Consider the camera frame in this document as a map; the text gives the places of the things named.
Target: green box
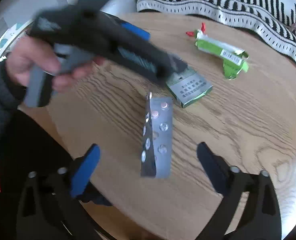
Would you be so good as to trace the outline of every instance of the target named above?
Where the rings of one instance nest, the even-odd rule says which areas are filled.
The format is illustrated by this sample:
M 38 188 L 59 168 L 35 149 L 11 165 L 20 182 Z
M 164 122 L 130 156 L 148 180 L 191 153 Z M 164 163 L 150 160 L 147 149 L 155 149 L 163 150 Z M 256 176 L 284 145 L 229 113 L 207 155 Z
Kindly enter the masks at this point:
M 166 84 L 182 108 L 186 108 L 212 90 L 212 84 L 190 67 L 183 73 L 173 73 Z

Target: person's hand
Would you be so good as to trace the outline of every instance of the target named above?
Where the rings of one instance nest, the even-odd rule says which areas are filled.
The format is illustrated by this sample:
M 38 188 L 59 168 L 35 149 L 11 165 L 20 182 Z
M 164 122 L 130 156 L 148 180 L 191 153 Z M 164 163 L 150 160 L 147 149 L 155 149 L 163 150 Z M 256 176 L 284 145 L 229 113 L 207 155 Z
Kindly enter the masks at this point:
M 52 88 L 62 92 L 74 85 L 77 80 L 86 77 L 92 71 L 93 63 L 101 65 L 104 59 L 96 57 L 92 62 L 81 65 L 70 74 L 63 74 L 52 79 Z M 37 65 L 48 73 L 60 71 L 60 62 L 51 46 L 39 39 L 24 37 L 14 46 L 6 61 L 7 74 L 15 84 L 28 86 L 30 69 Z

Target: striped fabric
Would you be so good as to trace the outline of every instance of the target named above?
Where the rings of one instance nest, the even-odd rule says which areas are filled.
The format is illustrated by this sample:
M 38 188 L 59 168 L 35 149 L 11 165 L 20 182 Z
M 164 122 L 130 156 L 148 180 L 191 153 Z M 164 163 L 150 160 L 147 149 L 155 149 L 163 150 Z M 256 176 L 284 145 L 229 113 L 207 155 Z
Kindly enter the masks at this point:
M 249 29 L 296 62 L 296 3 L 289 0 L 138 0 L 137 11 L 201 15 L 231 27 Z

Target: wooden table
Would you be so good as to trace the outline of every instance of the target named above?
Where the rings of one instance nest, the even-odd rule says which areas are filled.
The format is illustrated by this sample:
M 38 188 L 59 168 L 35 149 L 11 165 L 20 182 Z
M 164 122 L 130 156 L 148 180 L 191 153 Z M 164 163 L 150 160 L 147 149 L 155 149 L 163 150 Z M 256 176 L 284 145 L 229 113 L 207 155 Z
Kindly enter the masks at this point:
M 167 94 L 146 79 L 108 63 L 48 106 L 73 157 L 92 143 L 101 148 L 94 185 L 124 214 L 165 239 L 195 239 L 221 201 L 196 157 L 207 142 L 230 165 L 258 174 L 276 187 L 283 237 L 296 224 L 296 65 L 255 36 L 213 21 L 207 34 L 246 49 L 248 73 L 226 80 L 222 60 L 198 51 L 186 36 L 201 19 L 160 13 L 125 20 L 151 33 L 151 41 L 176 53 L 209 80 L 213 91 L 186 109 L 174 107 L 172 172 L 168 179 L 140 177 L 141 136 L 148 90 Z M 229 228 L 245 206 L 246 194 Z

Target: white barcode label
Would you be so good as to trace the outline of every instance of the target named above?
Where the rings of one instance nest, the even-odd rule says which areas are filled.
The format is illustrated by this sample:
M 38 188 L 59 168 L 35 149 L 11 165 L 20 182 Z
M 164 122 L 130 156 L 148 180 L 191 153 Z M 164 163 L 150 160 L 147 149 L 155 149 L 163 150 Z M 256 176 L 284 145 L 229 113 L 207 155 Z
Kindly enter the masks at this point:
M 237 57 L 236 55 L 228 52 L 227 50 L 222 50 L 221 51 L 221 57 L 224 57 L 225 59 L 235 63 L 236 65 L 240 66 L 240 64 L 242 63 L 242 59 L 240 57 Z

